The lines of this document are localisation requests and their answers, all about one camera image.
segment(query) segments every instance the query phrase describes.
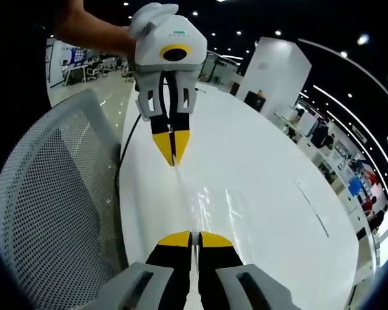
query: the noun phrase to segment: black cable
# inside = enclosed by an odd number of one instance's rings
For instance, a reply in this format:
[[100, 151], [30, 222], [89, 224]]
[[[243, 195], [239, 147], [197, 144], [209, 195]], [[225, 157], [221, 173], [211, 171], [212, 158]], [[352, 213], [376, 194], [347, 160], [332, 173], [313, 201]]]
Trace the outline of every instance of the black cable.
[[121, 155], [121, 158], [120, 158], [120, 161], [119, 161], [118, 169], [116, 170], [116, 173], [115, 173], [115, 180], [114, 180], [114, 182], [115, 182], [115, 192], [116, 192], [116, 197], [118, 198], [118, 203], [119, 203], [119, 186], [118, 186], [119, 171], [121, 170], [121, 165], [122, 165], [122, 162], [124, 161], [124, 157], [125, 157], [125, 153], [126, 153], [127, 148], [128, 148], [128, 144], [129, 144], [129, 142], [131, 140], [131, 137], [132, 137], [132, 135], [134, 133], [135, 127], [138, 124], [140, 118], [141, 118], [141, 114], [138, 115], [138, 117], [135, 120], [134, 125], [132, 126], [131, 132], [129, 133], [129, 136], [128, 136], [128, 139], [127, 139], [127, 142], [125, 143], [124, 150], [122, 151], [122, 155]]

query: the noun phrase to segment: white table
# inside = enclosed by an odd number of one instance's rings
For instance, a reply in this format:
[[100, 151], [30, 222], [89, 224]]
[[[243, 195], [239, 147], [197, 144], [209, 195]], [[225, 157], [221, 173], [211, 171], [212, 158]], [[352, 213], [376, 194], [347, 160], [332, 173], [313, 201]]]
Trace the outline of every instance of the white table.
[[[343, 309], [358, 241], [338, 197], [270, 121], [215, 87], [198, 87], [206, 93], [197, 92], [178, 169], [162, 157], [149, 123], [138, 124], [129, 144], [120, 173], [129, 263], [144, 262], [171, 233], [211, 231], [230, 239], [245, 264], [288, 287], [300, 308]], [[138, 115], [137, 95], [131, 94], [124, 142]]]
[[297, 129], [295, 125], [291, 124], [285, 117], [283, 117], [280, 114], [275, 113], [275, 116], [277, 116], [287, 127], [291, 127], [292, 129], [294, 129], [301, 136], [301, 139], [303, 139], [304, 143], [307, 143], [308, 145], [311, 146], [311, 149], [314, 150], [314, 152], [316, 152], [317, 157], [320, 157], [322, 161], [325, 161], [333, 169], [336, 176], [338, 177], [339, 182], [344, 186], [344, 191], [337, 194], [341, 198], [341, 202], [347, 207], [347, 212], [348, 212], [347, 214], [350, 218], [354, 231], [357, 233], [362, 228], [364, 228], [366, 231], [366, 238], [368, 239], [369, 252], [371, 253], [372, 273], [375, 273], [376, 251], [375, 251], [374, 236], [372, 235], [371, 228], [369, 227], [369, 224], [368, 224], [368, 219], [365, 216], [365, 213], [362, 209], [361, 204], [359, 203], [358, 199], [353, 197], [349, 191], [349, 182], [347, 180], [352, 179], [352, 177], [355, 176], [355, 173], [350, 171], [352, 176], [349, 178], [347, 176], [343, 176], [343, 171], [338, 169], [336, 162], [333, 161], [330, 156], [325, 155], [321, 151], [321, 149], [316, 148], [313, 145], [313, 143], [302, 132], [300, 132]]
[[75, 66], [75, 67], [69, 67], [67, 69], [67, 75], [66, 75], [66, 80], [63, 84], [63, 86], [66, 86], [67, 85], [67, 82], [69, 80], [69, 76], [70, 76], [70, 73], [74, 70], [79, 70], [79, 69], [82, 69], [83, 71], [83, 79], [82, 79], [82, 82], [86, 82], [86, 74], [85, 74], [85, 68], [89, 66], [89, 64], [86, 64], [86, 65], [80, 65], [80, 66]]

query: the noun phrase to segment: gray mesh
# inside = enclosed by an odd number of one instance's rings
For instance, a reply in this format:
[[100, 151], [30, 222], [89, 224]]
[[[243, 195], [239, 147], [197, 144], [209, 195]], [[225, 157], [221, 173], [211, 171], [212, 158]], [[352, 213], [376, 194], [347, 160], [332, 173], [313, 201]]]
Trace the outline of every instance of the gray mesh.
[[35, 307], [86, 304], [120, 271], [119, 148], [86, 90], [43, 116], [8, 158], [0, 175], [0, 255]]

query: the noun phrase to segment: ceiling light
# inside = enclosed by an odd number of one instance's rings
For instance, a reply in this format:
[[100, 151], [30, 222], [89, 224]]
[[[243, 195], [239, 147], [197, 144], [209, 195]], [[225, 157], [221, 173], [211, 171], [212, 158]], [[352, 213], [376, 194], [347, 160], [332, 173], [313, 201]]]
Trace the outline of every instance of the ceiling light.
[[[309, 45], [312, 45], [314, 47], [318, 47], [318, 48], [321, 48], [323, 50], [326, 50], [327, 52], [330, 52], [332, 54], [335, 54], [337, 56], [340, 56], [340, 54], [334, 50], [331, 50], [330, 48], [327, 48], [323, 45], [320, 45], [320, 44], [317, 44], [317, 43], [314, 43], [314, 42], [310, 42], [310, 41], [307, 41], [307, 40], [304, 40], [304, 39], [297, 39], [299, 42], [302, 42], [302, 43], [306, 43], [306, 44], [309, 44]], [[363, 73], [365, 73], [367, 76], [369, 76], [376, 84], [378, 84], [378, 86], [387, 94], [388, 96], [388, 90], [381, 84], [381, 82], [379, 82], [376, 77], [374, 77], [369, 71], [367, 71], [365, 68], [363, 68], [360, 64], [356, 63], [355, 61], [351, 60], [351, 59], [346, 59], [349, 63], [351, 63], [351, 65], [354, 65], [355, 67], [357, 67], [359, 70], [361, 70]]]
[[358, 45], [364, 45], [368, 43], [369, 41], [369, 36], [367, 34], [362, 34], [360, 38], [357, 40]]
[[387, 184], [385, 183], [385, 180], [383, 179], [383, 176], [380, 172], [380, 170], [378, 169], [378, 166], [375, 164], [372, 156], [368, 153], [367, 149], [363, 146], [363, 143], [338, 119], [336, 118], [335, 115], [333, 115], [332, 113], [330, 113], [329, 111], [327, 112], [329, 115], [331, 115], [334, 119], [336, 119], [336, 121], [352, 136], [353, 140], [361, 147], [361, 149], [363, 150], [362, 151], [362, 154], [365, 154], [367, 153], [367, 156], [369, 158], [369, 160], [371, 161], [371, 163], [373, 164], [373, 166], [375, 167], [375, 169], [378, 171], [378, 175], [380, 176], [381, 178], [381, 181], [382, 181], [382, 184], [383, 186], [387, 189]]
[[242, 57], [231, 56], [231, 55], [223, 55], [223, 57], [227, 57], [227, 58], [233, 58], [233, 59], [240, 59], [240, 60], [243, 60], [243, 58], [242, 58]]
[[340, 103], [336, 98], [332, 97], [330, 94], [328, 94], [327, 92], [325, 92], [323, 89], [317, 87], [316, 85], [313, 85], [313, 87], [315, 89], [317, 89], [318, 91], [322, 92], [324, 95], [328, 96], [330, 99], [332, 99], [333, 101], [335, 101], [341, 108], [343, 108], [345, 111], [347, 111], [361, 126], [362, 128], [368, 133], [368, 135], [372, 138], [372, 140], [375, 142], [376, 146], [379, 148], [379, 150], [381, 151], [382, 155], [384, 156], [385, 160], [387, 161], [388, 163], [388, 156], [387, 156], [387, 153], [385, 153], [385, 151], [383, 150], [382, 146], [380, 145], [380, 143], [378, 142], [378, 140], [375, 138], [375, 136], [372, 134], [372, 132], [365, 126], [364, 123], [361, 122], [361, 120], [355, 115], [353, 114], [345, 105], [343, 105], [342, 103]]

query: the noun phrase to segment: floor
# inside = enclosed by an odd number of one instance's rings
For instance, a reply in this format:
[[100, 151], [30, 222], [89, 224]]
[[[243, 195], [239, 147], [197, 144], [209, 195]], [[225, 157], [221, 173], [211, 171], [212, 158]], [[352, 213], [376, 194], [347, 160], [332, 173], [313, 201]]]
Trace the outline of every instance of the floor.
[[126, 83], [120, 71], [114, 71], [108, 73], [107, 76], [100, 76], [98, 79], [86, 83], [77, 83], [66, 87], [58, 85], [51, 88], [48, 95], [50, 103], [54, 107], [82, 90], [92, 89], [98, 96], [109, 123], [113, 126], [118, 137], [122, 139], [125, 113], [132, 87], [133, 83]]
[[361, 307], [362, 303], [365, 301], [365, 297], [369, 296], [371, 289], [374, 286], [372, 278], [367, 278], [362, 280], [357, 284], [355, 292], [353, 293], [352, 302], [348, 310], [357, 310]]

